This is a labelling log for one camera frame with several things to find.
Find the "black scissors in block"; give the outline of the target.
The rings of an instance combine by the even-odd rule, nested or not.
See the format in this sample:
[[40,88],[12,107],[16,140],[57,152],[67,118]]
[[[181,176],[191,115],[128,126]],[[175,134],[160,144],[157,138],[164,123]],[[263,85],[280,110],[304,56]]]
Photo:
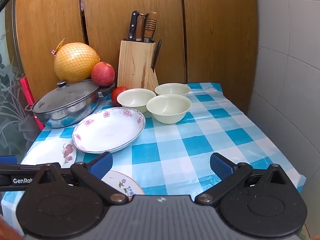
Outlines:
[[153,56],[153,62],[152,62],[152,66],[151,66],[151,69],[153,72],[155,72],[155,67],[156,67],[156,63],[157,63],[157,59],[158,59],[158,55],[159,55],[161,46],[162,46],[162,40],[159,40],[159,42],[157,43],[157,47],[156,47],[156,50],[155,50],[155,53]]

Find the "brown handled knife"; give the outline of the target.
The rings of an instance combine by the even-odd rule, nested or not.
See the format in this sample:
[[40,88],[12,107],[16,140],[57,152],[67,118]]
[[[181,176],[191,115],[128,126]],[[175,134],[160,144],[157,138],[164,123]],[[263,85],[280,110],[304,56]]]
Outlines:
[[136,41],[137,42],[143,42],[143,36],[144,36],[144,24],[145,24],[145,18],[147,15],[145,14],[139,14],[137,17],[137,26],[136,26]]

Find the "ribbed wooden handled knife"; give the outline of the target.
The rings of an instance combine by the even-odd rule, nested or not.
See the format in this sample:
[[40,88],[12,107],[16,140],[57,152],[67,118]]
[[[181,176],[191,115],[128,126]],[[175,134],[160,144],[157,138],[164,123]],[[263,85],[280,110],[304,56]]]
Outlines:
[[145,17],[144,23],[144,42],[150,43],[156,30],[158,14],[149,12]]

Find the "deep plate pink flower rim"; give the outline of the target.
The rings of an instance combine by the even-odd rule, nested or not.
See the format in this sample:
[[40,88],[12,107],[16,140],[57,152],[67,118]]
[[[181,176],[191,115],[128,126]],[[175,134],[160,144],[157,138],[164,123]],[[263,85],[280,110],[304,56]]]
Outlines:
[[138,110],[112,107],[81,120],[73,130],[72,142],[82,152],[114,153],[129,146],[145,128],[145,116]]

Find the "red cutting board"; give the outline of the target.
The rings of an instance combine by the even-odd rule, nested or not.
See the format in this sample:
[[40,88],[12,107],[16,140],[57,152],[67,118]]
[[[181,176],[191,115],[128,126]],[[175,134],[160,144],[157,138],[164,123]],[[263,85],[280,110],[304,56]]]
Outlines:
[[[28,83],[28,80],[27,80],[25,73],[22,74],[22,77],[20,79],[20,84],[22,86],[22,91],[23,91],[23,94],[25,96],[27,103],[29,105],[32,105],[35,102],[35,100],[32,95],[31,88],[29,86],[29,83]],[[44,125],[38,120],[38,118],[34,114],[32,114],[32,116],[33,116],[33,119],[35,120],[38,128],[40,129],[40,131],[42,131],[44,129]]]

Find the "white plate pink flowers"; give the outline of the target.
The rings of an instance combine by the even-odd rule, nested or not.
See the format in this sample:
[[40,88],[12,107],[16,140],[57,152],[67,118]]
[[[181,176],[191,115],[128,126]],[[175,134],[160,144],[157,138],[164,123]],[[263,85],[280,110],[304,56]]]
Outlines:
[[71,139],[54,138],[37,142],[30,148],[21,164],[59,163],[62,168],[69,168],[74,164],[76,156],[76,147]]

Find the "yellow netted pomelo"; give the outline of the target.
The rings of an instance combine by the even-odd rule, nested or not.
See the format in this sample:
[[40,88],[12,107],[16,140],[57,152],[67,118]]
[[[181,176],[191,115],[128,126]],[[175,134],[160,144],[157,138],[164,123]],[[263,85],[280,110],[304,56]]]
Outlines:
[[90,78],[93,67],[100,62],[97,52],[81,42],[65,43],[63,39],[55,50],[53,68],[61,81],[77,83]]

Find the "red tomato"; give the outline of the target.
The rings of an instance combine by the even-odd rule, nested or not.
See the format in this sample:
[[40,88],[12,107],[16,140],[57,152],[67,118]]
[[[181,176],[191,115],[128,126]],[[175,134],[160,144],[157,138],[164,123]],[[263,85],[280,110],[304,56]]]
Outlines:
[[120,87],[117,87],[115,88],[112,93],[111,93],[111,101],[113,103],[114,106],[117,106],[117,107],[120,107],[121,104],[118,102],[117,98],[118,98],[118,95],[124,91],[128,90],[127,87],[125,86],[120,86]]

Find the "small plate blue flowers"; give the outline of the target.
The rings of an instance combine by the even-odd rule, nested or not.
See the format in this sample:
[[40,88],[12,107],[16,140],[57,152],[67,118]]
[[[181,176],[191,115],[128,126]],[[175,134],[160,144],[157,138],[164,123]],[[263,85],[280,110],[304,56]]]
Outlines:
[[143,189],[132,178],[117,171],[108,171],[102,178],[102,181],[119,192],[127,195],[129,200],[131,200],[131,198],[136,194],[145,194]]

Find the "cream bowl front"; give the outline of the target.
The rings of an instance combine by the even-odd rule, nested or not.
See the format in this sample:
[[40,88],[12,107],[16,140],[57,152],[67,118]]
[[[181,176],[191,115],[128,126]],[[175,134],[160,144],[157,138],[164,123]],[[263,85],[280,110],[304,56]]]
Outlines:
[[163,124],[175,124],[191,109],[191,101],[182,95],[165,94],[150,99],[146,108],[157,121]]

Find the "wooden knife block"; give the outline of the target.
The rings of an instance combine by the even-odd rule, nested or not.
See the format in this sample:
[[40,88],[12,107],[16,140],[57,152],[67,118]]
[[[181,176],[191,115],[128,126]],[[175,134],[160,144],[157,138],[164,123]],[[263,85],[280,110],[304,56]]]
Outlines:
[[152,70],[155,51],[155,43],[121,41],[117,86],[153,91],[158,86],[156,72]]

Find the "cream bowl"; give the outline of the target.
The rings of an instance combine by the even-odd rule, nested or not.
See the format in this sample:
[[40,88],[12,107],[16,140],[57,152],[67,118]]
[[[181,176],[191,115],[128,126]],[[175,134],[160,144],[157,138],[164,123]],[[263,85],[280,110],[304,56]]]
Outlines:
[[146,104],[154,98],[156,94],[145,88],[133,88],[121,92],[117,96],[117,101],[122,107],[132,108],[145,113],[147,111]]
[[165,94],[150,99],[146,108],[157,121],[163,124],[175,124],[191,109],[191,101],[182,95]]
[[155,93],[157,95],[176,94],[187,96],[190,91],[191,88],[188,85],[182,83],[165,83],[155,88]]

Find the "wooden cabinet doors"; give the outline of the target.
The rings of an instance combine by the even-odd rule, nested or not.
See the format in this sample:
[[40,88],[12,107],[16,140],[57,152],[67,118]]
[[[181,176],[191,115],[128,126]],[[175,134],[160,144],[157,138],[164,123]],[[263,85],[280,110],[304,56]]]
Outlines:
[[15,0],[17,43],[32,95],[58,81],[51,51],[85,42],[117,67],[131,12],[157,12],[159,83],[217,82],[246,112],[257,54],[256,0]]

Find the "frosted glass door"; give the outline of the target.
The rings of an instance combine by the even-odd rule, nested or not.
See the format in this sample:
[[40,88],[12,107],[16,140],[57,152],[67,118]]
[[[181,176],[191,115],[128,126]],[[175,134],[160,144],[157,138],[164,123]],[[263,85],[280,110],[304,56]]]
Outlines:
[[1,11],[1,155],[21,161],[40,133],[33,117],[24,109],[27,101],[20,79],[23,76],[14,28],[14,4]]

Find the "red apple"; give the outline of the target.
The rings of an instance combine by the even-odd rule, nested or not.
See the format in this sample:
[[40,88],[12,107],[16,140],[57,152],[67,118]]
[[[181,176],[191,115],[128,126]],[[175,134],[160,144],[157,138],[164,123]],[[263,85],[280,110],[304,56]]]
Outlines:
[[115,70],[109,63],[99,62],[92,69],[91,79],[97,85],[107,87],[114,82],[115,75]]

